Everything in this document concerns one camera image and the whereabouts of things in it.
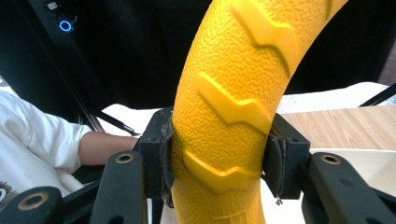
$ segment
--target person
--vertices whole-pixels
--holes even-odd
[[[82,188],[72,176],[79,166],[105,164],[136,142],[93,132],[0,91],[0,211],[28,189],[51,186],[66,196]]]

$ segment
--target yellow tire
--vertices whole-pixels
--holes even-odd
[[[346,0],[214,0],[181,76],[172,139],[178,223],[265,223],[267,134],[300,60]]]

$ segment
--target wooden table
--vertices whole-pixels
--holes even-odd
[[[396,105],[283,114],[311,148],[396,150]]]

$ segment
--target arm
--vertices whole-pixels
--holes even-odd
[[[102,165],[113,154],[133,149],[136,142],[136,138],[128,136],[85,133],[78,146],[79,161],[82,165]]]

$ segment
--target white sleeve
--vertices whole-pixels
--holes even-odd
[[[7,98],[12,101],[9,106],[14,114],[25,122],[24,126],[28,129],[21,133],[30,135],[26,147],[52,167],[69,174],[75,172],[81,165],[78,158],[79,140],[91,129],[43,113],[17,97],[9,95]]]

